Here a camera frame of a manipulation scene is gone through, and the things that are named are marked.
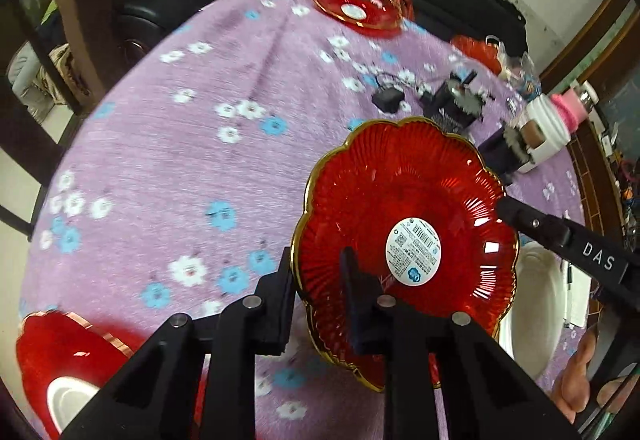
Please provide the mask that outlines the right hand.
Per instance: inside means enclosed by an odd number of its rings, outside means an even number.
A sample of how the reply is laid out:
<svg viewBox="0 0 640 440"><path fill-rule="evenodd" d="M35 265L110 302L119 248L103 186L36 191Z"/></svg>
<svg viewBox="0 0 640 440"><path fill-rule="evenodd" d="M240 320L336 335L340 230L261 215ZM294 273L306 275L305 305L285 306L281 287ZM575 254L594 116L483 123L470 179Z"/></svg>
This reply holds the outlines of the right hand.
<svg viewBox="0 0 640 440"><path fill-rule="evenodd" d="M559 374L551 390L550 399L568 419L575 423L576 415L587 406L590 398L590 382L587 378L587 368L593 358L597 347L597 327L592 326L582 335L576 352L568 360L566 367ZM639 375L634 374L628 384L613 397L616 390L623 385L624 379L618 378L607 382L598 392L597 401L600 408L605 403L609 413L617 414L631 395L631 391L637 385Z"/></svg>

